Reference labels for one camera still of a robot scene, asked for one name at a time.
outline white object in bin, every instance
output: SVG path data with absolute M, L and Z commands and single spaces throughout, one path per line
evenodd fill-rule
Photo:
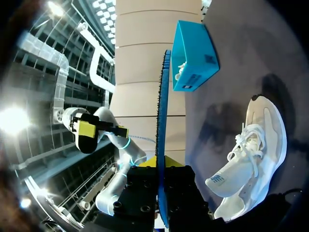
M 180 75 L 182 74 L 183 68 L 185 67 L 186 63 L 187 63 L 187 61 L 186 61 L 185 63 L 183 63 L 182 65 L 178 66 L 178 68 L 180 68 L 180 69 L 179 69 L 179 73 L 175 75 L 176 81 L 179 80 L 179 77 L 180 77 Z

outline blue logo on shoe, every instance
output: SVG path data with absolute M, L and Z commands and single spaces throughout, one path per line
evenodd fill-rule
M 223 181 L 224 178 L 219 176 L 219 175 L 215 175 L 211 178 L 211 180 L 214 182 L 214 183 L 217 183 L 217 182 L 220 182 L 220 181 Z

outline shoelace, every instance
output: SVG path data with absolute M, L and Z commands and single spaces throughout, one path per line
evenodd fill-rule
M 261 159 L 263 158 L 262 150 L 265 147 L 265 133 L 263 128 L 258 124 L 251 124 L 244 128 L 244 124 L 242 124 L 242 132 L 236 135 L 235 139 L 236 145 L 227 154 L 227 160 L 231 161 L 235 156 L 248 157 L 253 165 L 254 177 L 257 177 L 258 168 L 254 157 L 259 156 Z

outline yellow object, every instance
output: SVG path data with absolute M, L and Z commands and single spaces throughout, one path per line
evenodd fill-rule
M 79 121 L 78 135 L 94 138 L 96 135 L 96 126 L 85 121 Z
M 128 138 L 129 137 L 129 129 L 127 129 L 127 128 L 123 127 L 123 126 L 118 126 L 118 127 L 126 129 L 126 138 Z
M 148 160 L 148 161 L 146 161 L 144 163 L 141 163 L 139 166 L 140 167 L 147 167 L 147 166 L 156 167 L 156 156 L 152 157 L 150 160 Z M 168 156 L 165 156 L 165 166 L 167 168 L 171 167 L 171 166 L 183 167 L 182 164 L 176 162 L 175 160 L 173 160 L 172 158 L 170 158 Z
M 176 162 L 175 160 L 173 160 L 172 158 L 165 156 L 165 166 L 167 168 L 171 167 L 171 166 L 175 166 L 175 167 L 183 167 L 183 165 L 181 163 Z

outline label on bin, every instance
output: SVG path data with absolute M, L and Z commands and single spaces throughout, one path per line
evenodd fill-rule
M 204 55 L 204 56 L 205 56 L 205 61 L 206 61 L 206 63 L 209 63 L 209 64 L 216 64 L 216 61 L 214 60 L 214 57 L 209 56 L 209 55 Z
M 191 75 L 189 80 L 185 83 L 185 86 L 183 86 L 183 88 L 191 88 L 201 77 L 202 75 L 197 74 Z

